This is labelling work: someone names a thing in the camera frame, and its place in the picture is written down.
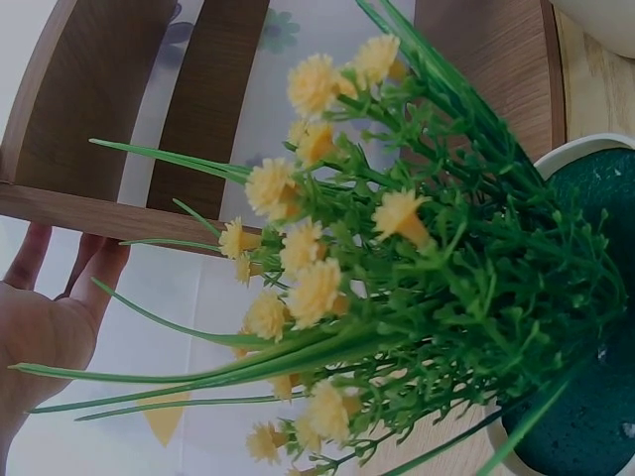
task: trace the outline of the artificial flower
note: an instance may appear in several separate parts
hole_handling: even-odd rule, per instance
[[[282,339],[285,321],[289,318],[287,306],[275,291],[265,290],[251,303],[245,323],[251,331],[263,339]]]
[[[343,443],[350,436],[350,417],[361,410],[357,397],[342,394],[328,380],[318,382],[309,402],[311,427],[324,439]]]
[[[402,190],[384,193],[382,204],[373,213],[375,230],[379,231],[379,240],[398,233],[410,240],[418,248],[431,240],[428,229],[417,215],[417,208],[429,201],[425,197],[415,197],[414,190]]]
[[[254,167],[245,183],[249,204],[257,215],[269,213],[280,219],[286,216],[296,197],[292,179],[293,164],[284,158],[265,159],[262,167]]]
[[[218,244],[220,252],[227,258],[235,260],[243,251],[254,250],[262,243],[260,235],[243,231],[240,217],[231,220],[225,226],[227,229],[220,234]]]
[[[294,427],[296,428],[298,444],[302,448],[307,449],[311,453],[319,453],[321,451],[321,437],[311,426],[309,415],[302,415],[296,419]]]
[[[254,432],[247,436],[247,449],[256,461],[266,459],[269,464],[280,463],[278,448],[285,445],[287,441],[287,436],[276,431],[271,422],[257,423],[254,425]]]
[[[236,269],[236,281],[243,285],[249,286],[249,280],[254,276],[261,276],[263,274],[262,265],[258,263],[252,263],[249,260],[247,253],[241,253],[234,262]]]
[[[274,387],[274,396],[280,400],[291,400],[293,389],[300,384],[300,375],[279,375],[272,377],[268,382]]]
[[[323,258],[326,247],[319,242],[321,226],[316,223],[298,225],[282,240],[282,267],[290,276]]]
[[[358,94],[355,84],[350,79],[342,75],[342,72],[346,70],[356,71],[355,65],[353,63],[349,63],[338,72],[337,79],[335,80],[335,93],[343,94],[344,96],[348,96],[352,99],[357,99]],[[356,74],[355,80],[359,89],[367,89],[368,85],[366,84],[366,80],[362,74]]]
[[[334,258],[317,261],[298,273],[298,283],[289,291],[289,310],[297,327],[316,324],[327,312],[343,314],[348,299],[339,293],[341,270]]]
[[[251,334],[251,332],[249,331],[248,326],[245,324],[241,327],[241,329],[237,332],[238,335],[249,335]],[[242,347],[232,347],[231,351],[234,354],[234,357],[236,358],[236,360],[240,360],[243,359],[245,357],[247,357],[247,354],[249,353],[249,351],[245,348]]]
[[[378,84],[387,77],[402,80],[408,70],[397,58],[399,44],[399,38],[394,35],[371,38],[361,46],[353,61],[356,70],[371,84]]]
[[[287,142],[298,146],[307,133],[307,121],[304,119],[298,119],[291,124],[289,133],[287,135]]]
[[[337,80],[332,64],[328,55],[313,55],[289,72],[287,93],[299,115],[319,115],[332,105]]]
[[[335,150],[332,124],[317,122],[307,126],[306,134],[300,141],[296,154],[305,167],[312,167]]]

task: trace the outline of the wooden board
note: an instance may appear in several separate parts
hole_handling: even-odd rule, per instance
[[[269,0],[207,0],[196,22],[160,149],[228,163]],[[156,163],[148,207],[217,218],[224,180]]]
[[[419,0],[415,24],[507,119],[532,160],[565,141],[558,38],[547,0]]]
[[[210,231],[189,216],[8,183],[0,183],[0,215],[120,240],[169,238],[218,244]],[[211,223],[224,229],[223,223]]]
[[[557,12],[570,139],[617,132],[635,135],[635,61],[605,50]]]
[[[0,179],[115,200],[125,153],[176,0],[59,0],[0,148]]]

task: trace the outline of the wooden table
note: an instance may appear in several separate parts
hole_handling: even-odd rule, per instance
[[[635,61],[608,52],[562,13],[556,11],[550,17],[546,2],[540,5],[541,11],[537,8],[539,0],[439,3],[443,5],[431,5],[432,9],[426,10],[428,25],[424,30],[429,29],[442,52],[509,120],[533,160],[565,140],[588,134],[635,135]],[[452,9],[456,16],[450,23],[441,23],[442,13],[448,16]],[[544,22],[542,37],[537,33],[539,22]],[[489,28],[485,33],[479,31],[483,25]],[[475,47],[470,46],[470,40],[476,42]],[[510,48],[507,42],[520,47]],[[541,48],[542,56],[537,57]],[[533,81],[523,82],[527,76],[522,71],[515,86],[500,78],[504,74],[518,77],[518,68],[523,67],[534,71]],[[399,447],[394,442],[385,444],[357,474],[377,475],[394,468],[448,441],[481,419],[481,409],[474,409],[460,420],[450,416],[434,427],[432,419],[427,418],[408,441]],[[468,476],[491,455],[491,446],[482,431],[409,474]],[[499,467],[493,474],[513,473]]]

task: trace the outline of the green leaf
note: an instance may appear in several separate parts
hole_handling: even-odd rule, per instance
[[[364,13],[370,18],[375,25],[384,33],[391,33],[392,29],[386,23],[386,21],[379,15],[375,7],[373,7],[367,0],[356,0],[357,5],[361,8]]]
[[[260,337],[256,337],[255,335],[243,335],[243,334],[210,334],[208,332],[201,332],[199,330],[190,329],[188,327],[183,327],[182,325],[175,324],[168,320],[165,320],[152,312],[144,309],[140,305],[135,304],[131,300],[126,297],[120,295],[118,292],[112,290],[101,281],[93,278],[92,281],[98,285],[103,291],[111,295],[113,298],[117,299],[122,304],[131,308],[135,312],[143,315],[144,317],[149,318],[150,320],[157,322],[158,324],[165,325],[166,327],[175,330],[177,332],[181,332],[183,334],[191,335],[193,337],[198,337],[199,339],[208,340],[209,342],[213,342],[214,344],[225,345],[229,347],[242,347],[248,350],[260,350],[270,346],[272,343],[261,339]]]
[[[220,238],[220,230],[218,228],[216,228],[214,225],[212,225],[208,220],[206,220],[205,218],[202,217],[202,215],[200,215],[199,213],[197,213],[193,208],[190,208],[189,206],[187,206],[186,204],[184,204],[182,201],[173,198],[172,201],[179,206],[180,208],[182,208],[183,210],[185,210],[187,213],[189,213],[191,216],[193,216],[196,220],[198,220],[198,222],[204,226],[205,228],[207,228],[209,231],[211,231],[214,236],[216,238]]]
[[[476,473],[476,476],[487,476],[496,466],[502,463],[534,425],[540,421],[540,418],[558,401],[558,398],[563,394],[570,382],[571,380],[569,379],[564,382],[559,382],[558,385],[554,386],[552,391],[546,392],[540,402],[525,415],[519,425],[512,431],[512,434],[509,435],[505,444],[498,448],[498,451],[496,451],[489,461]]]
[[[102,141],[99,139],[90,139],[91,143],[98,146],[109,147],[119,151],[131,152],[140,156],[151,157],[159,161],[175,164],[177,166],[187,167],[195,171],[204,172],[211,176],[221,177],[235,181],[236,183],[245,184],[249,171],[247,168],[240,166],[232,166],[230,164],[222,164],[218,162],[206,161],[196,157],[184,156],[173,152],[158,151],[149,147],[131,146],[128,144],[120,144],[116,142]]]
[[[339,335],[329,336],[320,331],[319,328],[315,328],[307,332],[307,334],[308,335],[301,336],[291,342],[281,342],[256,355],[225,365],[207,374],[191,374],[174,377],[120,376],[113,374],[82,373],[66,369],[46,369],[40,366],[39,369],[35,369],[38,370],[38,375],[48,375],[66,379],[160,384],[177,383],[190,379],[190,382],[186,385],[151,392],[35,409],[32,413],[42,414],[100,407],[177,394],[190,390],[224,387],[265,380],[279,375],[301,373],[334,362],[346,360],[354,361],[363,356],[372,355],[377,351],[382,342],[381,338],[371,338],[374,332],[365,329],[359,331],[355,329],[355,331],[342,332],[342,334]]]
[[[183,240],[168,240],[164,238],[148,238],[146,240],[130,240],[130,241],[122,241],[119,243],[122,246],[130,246],[130,245],[176,245],[176,246],[184,246],[188,248],[200,248],[202,250],[213,251],[214,253],[220,253],[220,248],[217,246],[207,245],[205,243],[196,243],[193,241],[183,241]]]
[[[292,399],[299,399],[304,397],[302,392],[296,392],[291,394]],[[119,417],[122,415],[130,415],[138,412],[150,412],[153,410],[161,409],[175,409],[180,407],[198,407],[198,406],[213,406],[213,405],[237,405],[237,404],[266,404],[270,402],[279,402],[278,397],[273,395],[264,397],[246,397],[236,399],[207,399],[207,400],[182,400],[178,402],[164,402],[162,404],[148,404],[138,405],[136,407],[130,407],[127,409],[113,410],[110,412],[102,412],[100,414],[92,414],[88,416],[82,416],[75,421],[91,421],[93,419],[101,419],[108,417]]]
[[[428,451],[427,453],[424,453],[421,456],[417,456],[416,458],[411,459],[407,463],[404,463],[401,466],[398,466],[397,468],[384,473],[382,476],[398,476],[400,474],[406,473],[407,471],[410,471],[411,469],[416,468],[417,466],[419,466],[421,464],[424,464],[427,461],[430,461],[433,458],[436,458],[437,456],[439,456],[443,452],[448,451],[449,449],[453,448],[455,445],[461,443],[462,441],[467,440],[468,438],[470,438],[474,434],[478,433],[479,431],[481,431],[485,427],[490,426],[492,423],[497,421],[500,417],[503,417],[508,412],[511,412],[512,410],[516,409],[517,407],[519,407],[520,405],[522,405],[526,401],[527,401],[527,398],[518,400],[513,405],[510,405],[509,407],[507,407],[505,409],[501,409],[501,410],[491,414],[490,416],[487,416],[480,423],[476,424],[475,426],[473,426],[472,428],[468,429],[467,431],[464,431],[463,433],[461,433],[460,435],[454,437],[450,441],[437,446],[435,449],[433,449],[431,451]]]

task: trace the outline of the wooden shelf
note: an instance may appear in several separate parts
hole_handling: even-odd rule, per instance
[[[224,183],[157,163],[146,208],[116,203],[125,153],[176,0],[60,0],[0,146],[0,213],[118,239],[215,239],[172,202],[218,217]],[[268,0],[204,3],[161,148],[229,162]]]

